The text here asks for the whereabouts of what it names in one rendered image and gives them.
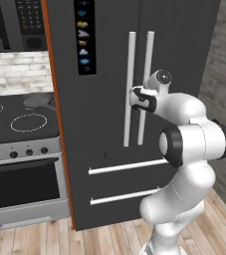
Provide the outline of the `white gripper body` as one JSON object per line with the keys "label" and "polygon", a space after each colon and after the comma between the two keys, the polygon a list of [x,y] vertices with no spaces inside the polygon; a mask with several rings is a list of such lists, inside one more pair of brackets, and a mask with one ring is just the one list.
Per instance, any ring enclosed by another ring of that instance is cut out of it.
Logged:
{"label": "white gripper body", "polygon": [[134,87],[130,90],[129,93],[129,104],[133,108],[140,108],[143,106],[144,98],[140,92],[140,87]]}

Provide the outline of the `dark grey fridge door with panel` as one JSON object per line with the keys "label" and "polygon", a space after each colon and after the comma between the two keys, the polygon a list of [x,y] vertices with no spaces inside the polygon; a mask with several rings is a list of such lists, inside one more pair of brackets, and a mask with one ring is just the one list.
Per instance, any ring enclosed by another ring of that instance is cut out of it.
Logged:
{"label": "dark grey fridge door with panel", "polygon": [[122,145],[128,34],[139,0],[89,0],[88,65],[79,63],[80,0],[48,0],[65,147],[86,151]]}

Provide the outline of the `dark grey fridge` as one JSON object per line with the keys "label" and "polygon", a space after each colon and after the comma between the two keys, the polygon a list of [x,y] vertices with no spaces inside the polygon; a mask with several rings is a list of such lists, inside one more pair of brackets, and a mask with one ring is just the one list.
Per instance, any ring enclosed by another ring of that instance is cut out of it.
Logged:
{"label": "dark grey fridge", "polygon": [[147,190],[176,170],[161,163],[169,123],[153,114],[124,120],[128,35],[135,33],[133,82],[143,82],[146,35],[151,68],[172,75],[174,93],[199,93],[221,0],[46,0],[48,42],[71,209],[78,230],[138,218]]}

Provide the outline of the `plain dark grey fridge door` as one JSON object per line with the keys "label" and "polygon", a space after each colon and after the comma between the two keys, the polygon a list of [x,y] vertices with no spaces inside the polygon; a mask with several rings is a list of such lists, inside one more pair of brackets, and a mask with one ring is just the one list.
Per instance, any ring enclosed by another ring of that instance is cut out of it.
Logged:
{"label": "plain dark grey fridge door", "polygon": [[140,0],[134,82],[143,83],[146,35],[154,33],[151,69],[167,70],[169,90],[199,93],[221,0]]}

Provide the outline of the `dark grey fridge drawer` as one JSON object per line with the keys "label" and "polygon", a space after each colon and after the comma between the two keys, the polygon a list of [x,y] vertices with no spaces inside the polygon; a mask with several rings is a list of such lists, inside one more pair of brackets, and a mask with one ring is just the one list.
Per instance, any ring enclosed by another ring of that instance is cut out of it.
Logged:
{"label": "dark grey fridge drawer", "polygon": [[[120,149],[102,149],[94,151],[86,151],[84,148],[77,146],[67,146],[66,155],[69,169],[69,179],[89,175],[89,169],[115,166],[121,164],[136,163],[142,161],[162,159],[157,150],[148,152],[140,147],[122,147]],[[118,174],[122,172],[130,172],[131,174],[148,174],[165,176],[169,181],[176,173],[176,168],[169,163],[152,165],[147,167],[132,168],[121,171],[113,171],[101,174]]]}
{"label": "dark grey fridge drawer", "polygon": [[72,177],[70,183],[76,230],[137,219],[140,217],[139,204],[144,196],[96,205],[90,205],[91,199],[156,189],[168,182],[169,178],[160,174],[144,176],[130,172]]}

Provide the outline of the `orange cabinet side panel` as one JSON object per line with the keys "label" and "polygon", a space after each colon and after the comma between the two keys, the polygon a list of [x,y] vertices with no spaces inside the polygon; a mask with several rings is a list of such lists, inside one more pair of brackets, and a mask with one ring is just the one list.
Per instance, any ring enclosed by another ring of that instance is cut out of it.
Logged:
{"label": "orange cabinet side panel", "polygon": [[41,4],[42,4],[42,12],[43,12],[47,49],[48,49],[48,54],[49,54],[49,63],[50,63],[50,68],[51,68],[51,77],[52,77],[52,83],[53,83],[53,89],[54,89],[54,99],[55,99],[57,121],[58,121],[59,134],[60,134],[60,140],[61,140],[61,149],[62,149],[62,154],[63,154],[63,166],[64,166],[64,170],[65,170],[67,194],[69,197],[69,207],[70,207],[70,213],[71,213],[72,229],[76,230],[74,208],[73,208],[73,201],[72,201],[72,192],[71,192],[71,183],[70,183],[70,179],[69,179],[70,176],[69,176],[69,169],[68,169],[68,163],[67,163],[67,155],[66,155],[66,148],[65,148],[65,141],[64,141],[64,131],[63,131],[63,124],[62,124],[62,117],[61,117],[61,107],[60,107],[60,99],[59,99],[59,92],[58,92],[57,75],[56,75],[56,69],[55,69],[53,44],[52,44],[52,37],[51,37],[51,28],[50,28],[50,22],[49,22],[48,0],[41,0]]}

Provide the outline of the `grey round pan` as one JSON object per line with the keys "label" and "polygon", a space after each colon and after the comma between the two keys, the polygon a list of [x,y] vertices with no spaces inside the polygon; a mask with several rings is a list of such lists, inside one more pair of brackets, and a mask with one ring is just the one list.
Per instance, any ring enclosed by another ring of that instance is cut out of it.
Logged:
{"label": "grey round pan", "polygon": [[49,105],[51,100],[51,96],[47,93],[31,93],[21,98],[21,102],[26,108],[47,108],[54,111],[56,108]]}

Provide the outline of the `silver stove with black hob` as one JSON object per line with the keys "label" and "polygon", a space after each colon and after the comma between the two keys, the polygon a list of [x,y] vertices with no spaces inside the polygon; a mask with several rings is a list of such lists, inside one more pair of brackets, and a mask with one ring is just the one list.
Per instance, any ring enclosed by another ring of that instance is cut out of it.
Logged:
{"label": "silver stove with black hob", "polygon": [[[63,162],[56,110],[26,108],[24,95],[0,96],[0,164],[38,160],[58,156]],[[54,95],[49,105],[54,107]],[[46,147],[48,152],[41,153]],[[32,149],[33,155],[26,155]],[[16,158],[10,157],[17,151]]]}

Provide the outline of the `grey microwave oven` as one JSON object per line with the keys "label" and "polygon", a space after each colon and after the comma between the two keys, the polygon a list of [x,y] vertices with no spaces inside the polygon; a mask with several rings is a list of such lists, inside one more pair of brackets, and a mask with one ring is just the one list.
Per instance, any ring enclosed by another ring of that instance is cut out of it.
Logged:
{"label": "grey microwave oven", "polygon": [[0,0],[10,50],[0,53],[46,51],[41,0]]}

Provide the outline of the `black glass oven door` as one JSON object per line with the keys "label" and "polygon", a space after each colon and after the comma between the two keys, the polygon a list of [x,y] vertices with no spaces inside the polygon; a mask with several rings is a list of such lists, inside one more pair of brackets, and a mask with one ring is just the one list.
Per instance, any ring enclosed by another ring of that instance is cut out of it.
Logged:
{"label": "black glass oven door", "polygon": [[68,195],[60,158],[46,165],[0,169],[0,211],[65,199]]}

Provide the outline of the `silver stove drawer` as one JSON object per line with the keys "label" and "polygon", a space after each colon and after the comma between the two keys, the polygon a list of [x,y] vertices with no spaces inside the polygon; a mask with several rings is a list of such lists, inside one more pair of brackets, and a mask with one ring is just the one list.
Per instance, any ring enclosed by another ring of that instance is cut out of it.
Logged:
{"label": "silver stove drawer", "polygon": [[0,230],[2,224],[51,216],[52,220],[68,218],[70,216],[69,200],[45,202],[31,206],[11,208],[0,211]]}

